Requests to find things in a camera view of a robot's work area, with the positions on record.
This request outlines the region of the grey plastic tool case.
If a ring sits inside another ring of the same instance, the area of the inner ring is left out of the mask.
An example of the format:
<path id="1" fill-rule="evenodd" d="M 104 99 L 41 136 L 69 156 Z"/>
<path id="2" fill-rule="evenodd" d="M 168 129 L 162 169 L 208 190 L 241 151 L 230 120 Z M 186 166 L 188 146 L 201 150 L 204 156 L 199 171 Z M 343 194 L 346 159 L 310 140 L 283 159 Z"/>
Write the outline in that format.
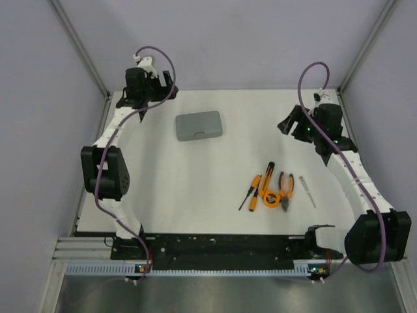
<path id="1" fill-rule="evenodd" d="M 223 135 L 219 111 L 177 115 L 175 130 L 180 142 L 217 138 Z"/>

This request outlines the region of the orange black screwdriver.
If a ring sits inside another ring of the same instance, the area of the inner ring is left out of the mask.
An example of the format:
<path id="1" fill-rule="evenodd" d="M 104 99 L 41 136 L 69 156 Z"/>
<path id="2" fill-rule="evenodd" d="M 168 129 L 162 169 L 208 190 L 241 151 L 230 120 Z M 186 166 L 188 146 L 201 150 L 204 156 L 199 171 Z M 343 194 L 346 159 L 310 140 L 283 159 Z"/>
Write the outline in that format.
<path id="1" fill-rule="evenodd" d="M 248 199 L 248 197 L 251 195 L 251 193 L 259 186 L 259 183 L 261 181 L 262 176 L 261 175 L 256 175 L 255 178 L 253 179 L 249 190 L 246 193 L 246 196 L 244 198 L 244 200 L 242 201 L 240 207 L 238 208 L 238 210 L 240 211 L 243 207 L 243 205 L 245 204 L 246 200 Z"/>
<path id="2" fill-rule="evenodd" d="M 249 211 L 250 212 L 254 212 L 256 205 L 257 205 L 257 197 L 258 197 L 258 193 L 259 193 L 259 187 L 257 188 L 250 188 L 250 192 L 248 193 L 248 195 L 252 195 L 252 198 L 250 200 L 250 205 L 249 205 Z"/>

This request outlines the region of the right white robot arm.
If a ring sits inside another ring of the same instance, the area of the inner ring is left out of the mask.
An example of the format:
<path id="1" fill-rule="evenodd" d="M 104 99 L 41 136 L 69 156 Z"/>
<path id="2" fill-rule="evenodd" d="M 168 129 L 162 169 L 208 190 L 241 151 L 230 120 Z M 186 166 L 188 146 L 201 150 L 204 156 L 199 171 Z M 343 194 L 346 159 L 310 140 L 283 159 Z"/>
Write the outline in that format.
<path id="1" fill-rule="evenodd" d="M 296 105 L 278 129 L 314 145 L 345 194 L 354 220 L 347 227 L 314 226 L 312 237 L 304 241 L 306 254 L 319 258 L 331 249 L 355 265 L 402 260 L 412 224 L 409 214 L 395 210 L 367 174 L 357 147 L 342 134 L 341 106 L 323 90 L 313 97 L 313 109 Z"/>

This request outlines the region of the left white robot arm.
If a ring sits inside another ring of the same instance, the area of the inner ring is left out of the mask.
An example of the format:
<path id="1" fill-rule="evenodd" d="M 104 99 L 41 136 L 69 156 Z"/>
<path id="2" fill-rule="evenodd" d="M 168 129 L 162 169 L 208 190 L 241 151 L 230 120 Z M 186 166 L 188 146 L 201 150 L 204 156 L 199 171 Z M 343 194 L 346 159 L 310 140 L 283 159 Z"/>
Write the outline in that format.
<path id="1" fill-rule="evenodd" d="M 147 253 L 148 244 L 138 237 L 141 222 L 125 199 L 131 178 L 123 150 L 145 114 L 174 99 L 179 89 L 172 78 L 174 72 L 159 74 L 153 57 L 135 56 L 134 61 L 135 67 L 125 72 L 126 87 L 111 121 L 101 137 L 83 147 L 80 155 L 86 191 L 93 194 L 97 208 L 113 219 L 116 236 L 127 239 L 125 251 L 138 259 Z"/>

